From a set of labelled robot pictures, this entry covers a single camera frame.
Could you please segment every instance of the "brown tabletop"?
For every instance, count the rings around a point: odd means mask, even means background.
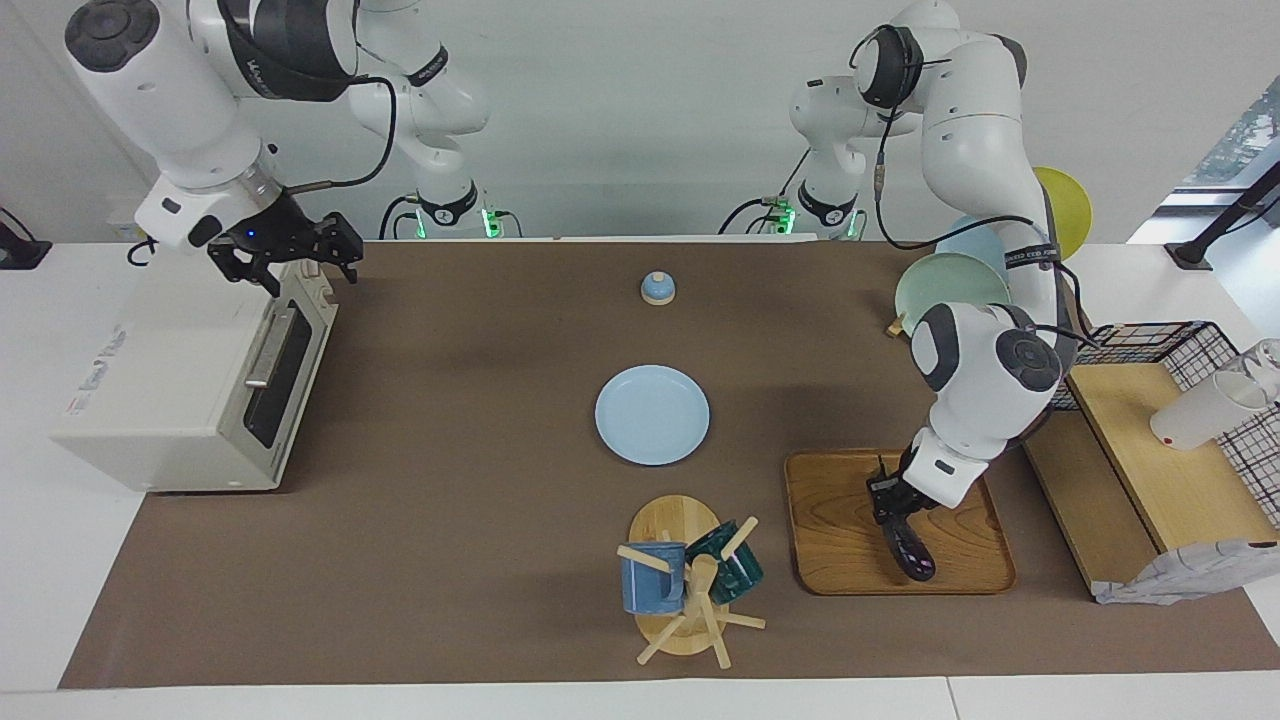
[[[896,447],[932,393],[884,336],[914,259],[882,245],[372,245],[280,491],[150,496],[64,688],[1153,673],[1280,667],[1242,591],[1100,606],[1020,451],[988,482],[1019,583],[993,597],[815,597],[782,461]],[[676,301],[639,282],[669,272]],[[703,446],[666,468],[595,433],[632,365],[696,379]],[[649,500],[756,515],[768,619],[710,653],[644,647],[613,550]]]

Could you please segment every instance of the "microwave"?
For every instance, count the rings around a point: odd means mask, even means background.
[[[338,306],[317,263],[280,296],[157,247],[50,438],[140,492],[280,484]]]

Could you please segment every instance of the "dark green mug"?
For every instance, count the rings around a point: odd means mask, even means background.
[[[760,584],[764,578],[760,562],[745,542],[737,546],[737,552],[731,555],[728,560],[721,560],[721,551],[735,534],[737,534],[737,521],[726,520],[721,527],[698,538],[685,550],[686,562],[692,562],[694,557],[699,555],[710,555],[716,559],[716,582],[712,583],[710,593],[708,593],[716,605],[733,602]]]

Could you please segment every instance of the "black wire mesh basket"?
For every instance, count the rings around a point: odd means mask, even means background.
[[[1221,328],[1203,320],[1102,325],[1091,337],[1101,347],[1082,347],[1076,365],[1160,363],[1183,391],[1240,354]],[[1052,406],[1080,409],[1068,383],[1059,386]],[[1280,529],[1280,406],[1249,418],[1216,442],[1271,525]]]

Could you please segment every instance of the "white table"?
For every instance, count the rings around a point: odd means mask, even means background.
[[[508,717],[516,708],[522,717],[648,719],[667,702],[769,720],[1280,716],[1280,671],[51,692],[142,501],[45,437],[145,272],[125,265],[124,249],[59,245],[38,270],[0,274],[0,719]],[[1212,275],[1161,263],[1158,247],[1087,246],[1070,265],[1094,322],[1203,318],[1238,345],[1256,340]],[[1280,582],[1249,594],[1280,637]]]

